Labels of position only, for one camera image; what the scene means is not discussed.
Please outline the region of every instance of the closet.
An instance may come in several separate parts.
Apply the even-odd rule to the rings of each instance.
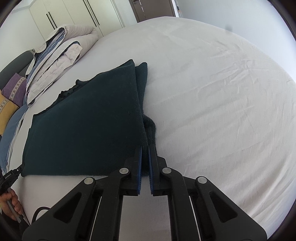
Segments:
[[[62,24],[91,25],[99,37],[122,28],[112,0],[36,0],[31,15],[44,39]]]

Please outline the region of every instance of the white bed sheet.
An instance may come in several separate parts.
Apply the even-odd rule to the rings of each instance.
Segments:
[[[144,113],[158,155],[185,176],[206,176],[270,236],[296,198],[295,82],[245,39],[202,22],[163,17],[98,40],[27,111],[10,168],[21,164],[33,114],[76,79],[129,59],[148,63]],[[31,219],[82,179],[27,176],[13,188]],[[150,196],[148,182],[140,197],[124,198],[120,240],[170,240],[166,198]]]

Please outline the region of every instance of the headboard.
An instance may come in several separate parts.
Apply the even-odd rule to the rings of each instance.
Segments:
[[[20,76],[24,77],[32,59],[33,53],[28,50],[11,61],[0,72],[0,90],[4,88],[4,86],[15,73],[18,73]]]

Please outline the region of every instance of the human hand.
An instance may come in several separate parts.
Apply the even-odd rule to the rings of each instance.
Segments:
[[[13,215],[12,211],[10,210],[8,204],[6,203],[6,201],[10,200],[12,202],[12,205],[15,208],[16,213],[18,213],[19,215],[23,214],[23,208],[20,204],[20,201],[18,200],[17,195],[15,194],[15,191],[13,191],[11,189],[10,193],[3,193],[0,196],[0,207],[2,209],[2,211],[8,216],[10,217],[12,220],[16,221],[17,219],[15,218],[15,216]]]

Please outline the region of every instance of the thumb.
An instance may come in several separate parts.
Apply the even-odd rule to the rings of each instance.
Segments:
[[[3,193],[0,196],[0,202],[6,202],[8,200],[10,200],[12,198],[12,194],[11,193]]]

